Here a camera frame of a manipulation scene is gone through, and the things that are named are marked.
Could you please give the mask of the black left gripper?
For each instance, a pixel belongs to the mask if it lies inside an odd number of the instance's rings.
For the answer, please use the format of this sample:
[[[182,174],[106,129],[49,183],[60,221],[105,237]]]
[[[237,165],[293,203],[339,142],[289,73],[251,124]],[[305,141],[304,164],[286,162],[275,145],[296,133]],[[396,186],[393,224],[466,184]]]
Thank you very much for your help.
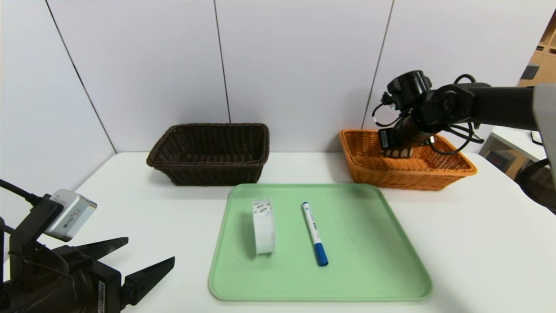
[[[127,245],[122,236],[81,246],[10,248],[6,313],[119,313],[135,306],[174,268],[175,257],[127,275],[101,258]]]

